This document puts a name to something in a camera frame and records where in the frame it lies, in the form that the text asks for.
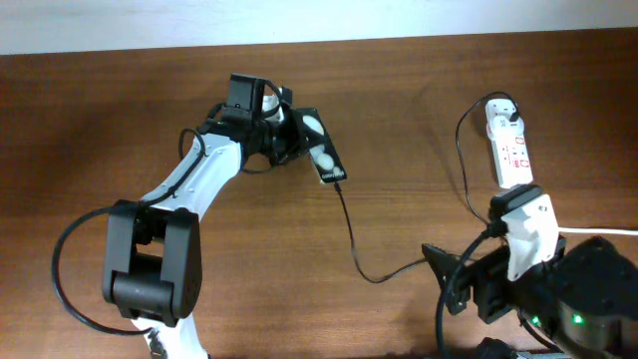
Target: wood grain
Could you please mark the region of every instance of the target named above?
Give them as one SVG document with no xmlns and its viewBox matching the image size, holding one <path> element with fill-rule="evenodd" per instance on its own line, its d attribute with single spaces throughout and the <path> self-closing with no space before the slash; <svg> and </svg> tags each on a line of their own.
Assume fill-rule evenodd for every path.
<svg viewBox="0 0 638 359">
<path fill-rule="evenodd" d="M 461 252 L 481 230 L 462 201 L 454 130 L 493 90 L 519 102 L 535 178 L 560 224 L 635 225 L 637 43 L 627 29 L 1 57 L 0 357 L 148 358 L 142 339 L 93 332 L 65 312 L 50 280 L 53 245 L 78 215 L 163 180 L 180 129 L 225 98 L 231 72 L 284 84 L 295 106 L 319 109 L 350 177 L 344 194 L 371 274 L 419 258 L 423 242 Z M 462 145 L 485 211 L 499 189 L 482 111 Z M 431 271 L 363 281 L 339 199 L 309 162 L 236 177 L 201 230 L 195 320 L 213 357 L 435 351 Z M 101 218 L 70 239 L 64 286 L 92 317 L 131 328 L 100 294 L 105 233 Z M 633 238 L 608 237 L 638 261 Z M 539 348 L 513 316 L 486 326 L 473 304 L 447 316 L 445 332 L 457 348 L 485 336 Z"/>
</svg>

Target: white device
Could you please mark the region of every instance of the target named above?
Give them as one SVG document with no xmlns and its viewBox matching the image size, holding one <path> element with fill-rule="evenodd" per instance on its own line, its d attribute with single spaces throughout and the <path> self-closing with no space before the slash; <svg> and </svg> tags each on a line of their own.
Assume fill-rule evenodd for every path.
<svg viewBox="0 0 638 359">
<path fill-rule="evenodd" d="M 554 256 L 558 222 L 548 194 L 543 194 L 500 219 L 507 223 L 507 279 L 516 281 L 530 268 Z"/>
<path fill-rule="evenodd" d="M 529 153 L 525 143 L 525 125 L 521 117 L 511 122 L 514 104 L 506 99 L 494 99 L 485 105 L 487 136 L 498 176 L 498 185 L 510 189 L 516 184 L 533 180 Z"/>
</svg>

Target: white power strip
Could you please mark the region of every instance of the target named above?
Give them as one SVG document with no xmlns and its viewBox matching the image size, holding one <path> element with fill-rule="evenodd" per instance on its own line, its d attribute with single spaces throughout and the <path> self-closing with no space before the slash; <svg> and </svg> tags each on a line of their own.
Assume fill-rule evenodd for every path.
<svg viewBox="0 0 638 359">
<path fill-rule="evenodd" d="M 521 118 L 510 122 L 513 113 L 514 105 L 510 100 L 494 99 L 485 105 L 487 136 L 491 140 L 498 185 L 506 189 L 533 181 L 523 135 L 525 125 Z"/>
</svg>

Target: black cable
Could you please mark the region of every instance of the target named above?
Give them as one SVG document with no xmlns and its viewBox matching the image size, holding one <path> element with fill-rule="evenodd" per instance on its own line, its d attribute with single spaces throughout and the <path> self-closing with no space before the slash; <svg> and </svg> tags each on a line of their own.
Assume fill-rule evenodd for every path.
<svg viewBox="0 0 638 359">
<path fill-rule="evenodd" d="M 408 269 L 411 269 L 413 267 L 415 267 L 416 265 L 419 265 L 421 263 L 426 263 L 427 260 L 425 258 L 419 259 L 419 260 L 415 260 L 412 263 L 406 264 L 404 266 L 402 266 L 401 268 L 393 271 L 392 273 L 383 275 L 379 278 L 373 278 L 368 276 L 366 273 L 364 273 L 364 271 L 361 269 L 361 265 L 359 264 L 359 255 L 357 254 L 357 247 L 355 246 L 355 237 L 352 233 L 352 224 L 350 223 L 350 216 L 348 215 L 348 208 L 346 207 L 346 201 L 343 199 L 343 194 L 341 193 L 341 187 L 339 186 L 338 182 L 335 182 L 335 190 L 337 191 L 337 194 L 339 194 L 339 199 L 341 199 L 341 205 L 343 206 L 343 213 L 346 215 L 346 222 L 348 223 L 348 231 L 350 232 L 350 252 L 352 253 L 352 258 L 355 261 L 355 266 L 357 267 L 357 271 L 359 272 L 359 274 L 361 274 L 361 276 L 366 279 L 368 282 L 373 283 L 373 284 L 379 284 L 379 283 L 383 283 L 387 280 L 390 280 L 392 278 L 394 278 L 397 274 L 404 272 Z"/>
<path fill-rule="evenodd" d="M 468 249 L 461 254 L 461 258 L 459 259 L 459 265 L 455 268 L 455 271 L 450 275 L 448 280 L 446 280 L 445 289 L 441 291 L 441 295 L 439 296 L 439 302 L 437 302 L 437 313 L 435 315 L 436 319 L 436 332 L 437 332 L 437 346 L 439 347 L 439 351 L 441 351 L 446 358 L 450 358 L 450 353 L 446 350 L 446 345 L 443 338 L 443 308 L 448 301 L 448 296 L 450 296 L 450 292 L 454 286 L 457 277 L 461 273 L 461 270 L 464 268 L 466 261 L 470 258 L 472 253 L 477 250 L 479 245 L 489 238 L 490 229 L 484 230 L 475 241 L 470 244 Z"/>
<path fill-rule="evenodd" d="M 179 160 L 183 160 L 183 138 L 186 135 L 184 130 L 179 133 L 179 141 L 177 141 L 177 152 L 179 153 Z"/>
<path fill-rule="evenodd" d="M 212 109 L 210 109 L 210 111 L 208 111 L 208 115 L 206 116 L 207 120 L 214 120 L 214 118 L 217 116 L 217 113 L 219 112 L 219 110 L 221 110 L 221 108 L 223 108 L 224 103 L 219 103 L 215 106 L 212 107 Z"/>
<path fill-rule="evenodd" d="M 275 169 L 275 166 L 271 166 L 265 170 L 251 170 L 251 169 L 241 169 L 241 171 L 247 175 L 263 175 L 271 172 Z"/>
<path fill-rule="evenodd" d="M 459 141 L 459 129 L 461 128 L 461 123 L 466 119 L 466 117 L 470 114 L 470 112 L 472 112 L 476 107 L 478 107 L 479 105 L 483 104 L 487 99 L 489 99 L 490 97 L 492 97 L 494 95 L 505 96 L 508 100 L 510 100 L 513 103 L 513 105 L 514 105 L 514 113 L 511 115 L 511 118 L 509 119 L 510 121 L 512 121 L 512 122 L 516 121 L 520 117 L 520 113 L 518 112 L 518 106 L 516 105 L 516 101 L 506 92 L 494 91 L 494 92 L 491 92 L 491 93 L 483 96 L 482 98 L 480 98 L 475 104 L 473 104 L 461 116 L 461 119 L 459 120 L 459 123 L 457 124 L 457 133 L 456 133 L 457 152 L 459 153 L 459 161 L 461 162 L 461 172 L 463 173 L 463 185 L 464 185 L 464 188 L 466 189 L 466 201 L 468 202 L 468 206 L 470 207 L 470 210 L 475 215 L 475 217 L 478 218 L 481 222 L 483 222 L 485 224 L 488 224 L 487 219 L 483 218 L 477 212 L 475 207 L 472 205 L 472 201 L 470 200 L 470 189 L 468 188 L 468 176 L 466 175 L 466 164 L 464 163 L 463 155 L 461 154 L 461 143 Z"/>
<path fill-rule="evenodd" d="M 517 314 L 518 314 L 518 320 L 520 320 L 520 325 L 523 328 L 525 328 L 527 333 L 529 333 L 529 335 L 531 335 L 534 339 L 536 339 L 537 342 L 544 345 L 547 349 L 551 350 L 552 352 L 562 353 L 562 350 L 560 350 L 560 348 L 558 348 L 552 342 L 548 341 L 547 339 L 543 338 L 540 334 L 538 334 L 538 332 L 535 331 L 529 325 L 529 322 L 527 321 L 527 319 L 523 318 L 522 314 L 520 314 L 520 311 L 518 311 Z"/>
<path fill-rule="evenodd" d="M 203 138 L 201 137 L 201 135 L 196 130 L 186 129 L 186 130 L 182 131 L 182 133 L 180 135 L 180 140 L 181 140 L 181 137 L 185 133 L 188 133 L 188 132 L 193 133 L 195 135 L 195 137 L 197 138 L 197 140 L 199 141 L 200 151 L 197 154 L 197 158 L 188 167 L 186 172 L 181 176 L 181 178 L 179 178 L 179 180 L 174 185 L 172 185 L 171 187 L 168 188 L 166 193 L 162 194 L 161 196 L 159 196 L 159 197 L 157 197 L 155 199 L 151 199 L 151 200 L 140 200 L 140 201 L 134 202 L 134 203 L 126 203 L 126 204 L 120 204 L 120 205 L 106 206 L 106 207 L 102 207 L 102 208 L 90 211 L 90 212 L 82 215 L 78 219 L 74 220 L 62 232 L 62 235 L 60 235 L 60 238 L 58 238 L 58 241 L 56 242 L 56 246 L 55 246 L 55 248 L 53 250 L 53 257 L 51 259 L 51 277 L 52 277 L 52 280 L 53 280 L 53 289 L 55 290 L 56 295 L 58 296 L 58 299 L 60 299 L 60 301 L 64 305 L 65 309 L 67 309 L 67 311 L 74 318 L 78 319 L 82 323 L 88 325 L 89 327 L 91 327 L 91 328 L 93 328 L 95 330 L 98 330 L 98 331 L 101 331 L 101 332 L 107 333 L 107 334 L 117 334 L 117 335 L 132 336 L 132 335 L 145 335 L 145 334 L 150 333 L 153 329 L 152 328 L 147 328 L 145 330 L 123 330 L 123 329 L 117 329 L 117 328 L 112 328 L 112 327 L 109 327 L 109 326 L 106 326 L 106 325 L 102 325 L 102 324 L 92 320 L 88 316 L 84 315 L 73 304 L 71 304 L 71 302 L 69 301 L 69 298 L 67 297 L 67 295 L 64 292 L 64 289 L 62 288 L 62 282 L 60 280 L 60 257 L 62 255 L 62 248 L 64 246 L 64 243 L 66 242 L 67 238 L 71 235 L 71 233 L 74 230 L 76 230 L 80 225 L 82 225 L 83 223 L 85 223 L 89 219 L 95 218 L 95 217 L 97 217 L 99 215 L 102 215 L 102 214 L 110 213 L 112 211 L 122 210 L 122 209 L 125 209 L 125 208 L 132 208 L 132 207 L 140 208 L 140 207 L 150 206 L 150 205 L 159 203 L 159 202 L 167 199 L 168 197 L 174 195 L 175 192 L 177 191 L 177 189 L 183 184 L 183 182 L 188 178 L 188 176 L 190 176 L 192 171 L 197 167 L 197 165 L 199 165 L 199 162 L 201 162 L 201 159 L 203 159 L 203 157 L 205 156 L 205 149 L 206 149 L 205 142 L 203 141 Z"/>
</svg>

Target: wire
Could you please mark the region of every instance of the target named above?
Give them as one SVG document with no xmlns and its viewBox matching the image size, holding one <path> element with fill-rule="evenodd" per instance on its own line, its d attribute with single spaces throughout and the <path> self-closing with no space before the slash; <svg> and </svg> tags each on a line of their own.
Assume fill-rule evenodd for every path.
<svg viewBox="0 0 638 359">
<path fill-rule="evenodd" d="M 614 229 L 614 228 L 571 228 L 571 227 L 559 227 L 558 231 L 559 232 L 563 232 L 563 233 L 638 235 L 638 230 Z"/>
<path fill-rule="evenodd" d="M 207 120 L 214 120 L 214 118 L 217 116 L 217 113 L 219 112 L 219 110 L 221 110 L 221 108 L 223 108 L 224 103 L 219 103 L 215 106 L 212 107 L 212 109 L 210 109 L 210 111 L 208 111 L 208 115 L 206 116 Z"/>
<path fill-rule="evenodd" d="M 196 130 L 185 129 L 184 131 L 181 132 L 180 140 L 182 140 L 183 135 L 185 135 L 185 133 L 188 133 L 188 132 L 193 133 L 195 137 L 197 138 L 197 140 L 199 141 L 200 151 L 199 153 L 197 153 L 197 158 L 188 167 L 186 172 L 181 176 L 181 178 L 177 180 L 177 182 L 174 185 L 168 188 L 166 193 L 151 200 L 140 200 L 138 202 L 125 203 L 120 205 L 111 205 L 111 206 L 106 206 L 106 207 L 92 210 L 80 216 L 78 219 L 74 220 L 62 232 L 62 235 L 60 235 L 60 237 L 58 238 L 58 241 L 56 242 L 56 246 L 53 249 L 53 257 L 51 259 L 51 277 L 53 280 L 53 289 L 55 290 L 56 295 L 58 296 L 58 299 L 60 299 L 65 309 L 67 309 L 67 311 L 74 318 L 78 319 L 80 322 L 88 325 L 89 327 L 95 330 L 98 330 L 107 334 L 132 336 L 132 335 L 145 335 L 150 333 L 153 329 L 147 328 L 145 330 L 123 330 L 123 329 L 112 328 L 92 320 L 91 318 L 89 318 L 88 316 L 80 312 L 80 310 L 78 310 L 73 304 L 71 304 L 71 301 L 69 301 L 69 298 L 67 297 L 67 295 L 64 292 L 64 289 L 62 288 L 62 282 L 60 279 L 60 257 L 62 255 L 62 248 L 64 246 L 64 243 L 66 242 L 67 238 L 69 238 L 69 236 L 74 230 L 76 230 L 80 225 L 82 225 L 83 223 L 87 222 L 88 220 L 92 218 L 95 218 L 99 215 L 107 214 L 113 211 L 123 210 L 125 208 L 129 209 L 129 208 L 141 208 L 141 207 L 150 206 L 153 204 L 157 204 L 167 199 L 168 197 L 174 195 L 177 189 L 183 184 L 183 182 L 188 178 L 188 176 L 190 176 L 192 171 L 197 167 L 197 165 L 199 165 L 199 163 L 201 162 L 201 159 L 203 159 L 203 157 L 205 156 L 205 149 L 206 149 L 205 142 L 203 141 L 203 138 L 201 137 L 199 132 L 197 132 Z"/>
<path fill-rule="evenodd" d="M 446 281 L 445 289 L 441 291 L 441 295 L 439 296 L 439 302 L 437 302 L 437 312 L 435 315 L 436 319 L 436 332 L 437 332 L 437 346 L 439 347 L 439 351 L 441 351 L 446 358 L 450 358 L 450 353 L 446 350 L 446 345 L 443 338 L 443 308 L 448 301 L 448 297 L 450 296 L 450 292 L 452 292 L 452 288 L 454 286 L 454 282 L 457 280 L 457 277 L 461 273 L 461 270 L 464 268 L 466 261 L 470 258 L 472 253 L 477 250 L 479 245 L 489 238 L 490 229 L 484 230 L 478 237 L 475 239 L 472 244 L 463 252 L 461 258 L 459 259 L 459 265 L 455 268 L 455 271 L 450 275 L 448 280 Z"/>
<path fill-rule="evenodd" d="M 502 95 L 505 96 L 508 100 L 510 100 L 513 105 L 514 105 L 514 113 L 512 114 L 512 117 L 514 117 L 514 115 L 516 116 L 516 118 L 518 118 L 520 116 L 519 112 L 518 112 L 518 106 L 516 105 L 516 101 L 506 92 L 504 91 L 494 91 L 491 92 L 485 96 L 483 96 L 482 98 L 480 98 L 475 104 L 473 104 L 462 116 L 461 119 L 459 120 L 459 123 L 457 124 L 457 133 L 456 133 L 456 139 L 457 139 L 457 152 L 459 153 L 459 161 L 461 162 L 461 172 L 463 173 L 463 185 L 464 188 L 466 190 L 466 201 L 468 202 L 468 207 L 470 208 L 470 211 L 474 214 L 474 216 L 476 218 L 478 218 L 478 220 L 480 220 L 481 222 L 485 223 L 485 225 L 488 224 L 487 219 L 483 218 L 475 209 L 475 207 L 472 205 L 472 201 L 470 200 L 470 189 L 468 187 L 468 176 L 466 175 L 466 164 L 463 161 L 463 155 L 461 154 L 461 142 L 459 141 L 459 130 L 461 129 L 461 124 L 463 123 L 463 121 L 466 119 L 466 117 L 479 105 L 483 104 L 487 99 L 489 99 L 490 97 L 494 96 L 494 95 Z"/>
<path fill-rule="evenodd" d="M 271 166 L 265 170 L 251 170 L 251 169 L 241 169 L 241 171 L 247 175 L 263 175 L 271 172 L 275 169 L 275 166 Z"/>
<path fill-rule="evenodd" d="M 527 319 L 525 319 L 522 316 L 520 311 L 517 312 L 517 315 L 518 315 L 518 320 L 520 320 L 520 325 L 527 331 L 527 333 L 529 333 L 529 335 L 531 335 L 534 339 L 536 339 L 537 342 L 544 345 L 547 349 L 551 350 L 552 352 L 562 353 L 562 350 L 560 350 L 560 348 L 558 348 L 552 342 L 548 341 L 547 339 L 543 338 L 540 334 L 538 334 L 538 332 L 535 331 L 529 325 L 529 322 L 527 321 Z"/>
<path fill-rule="evenodd" d="M 379 283 L 383 283 L 385 281 L 388 281 L 392 278 L 394 278 L 397 274 L 402 273 L 408 269 L 414 268 L 415 266 L 421 264 L 421 263 L 426 263 L 427 260 L 425 258 L 419 259 L 419 260 L 415 260 L 412 263 L 406 264 L 404 266 L 402 266 L 401 268 L 393 271 L 392 273 L 383 275 L 381 277 L 378 278 L 374 278 L 371 276 L 368 276 L 366 273 L 364 273 L 363 269 L 361 269 L 361 264 L 359 264 L 359 255 L 357 254 L 357 247 L 355 246 L 355 237 L 354 234 L 352 233 L 352 224 L 350 223 L 350 216 L 348 215 L 348 208 L 346 207 L 346 201 L 343 199 L 343 194 L 341 193 L 341 187 L 339 186 L 338 182 L 335 182 L 335 190 L 337 191 L 337 194 L 339 194 L 339 199 L 341 199 L 341 205 L 343 206 L 343 213 L 346 216 L 346 222 L 348 223 L 348 231 L 350 232 L 350 252 L 352 253 L 352 258 L 355 261 L 355 266 L 357 267 L 357 271 L 359 272 L 359 274 L 361 274 L 361 276 L 366 279 L 368 282 L 373 283 L 373 284 L 379 284 Z"/>
</svg>

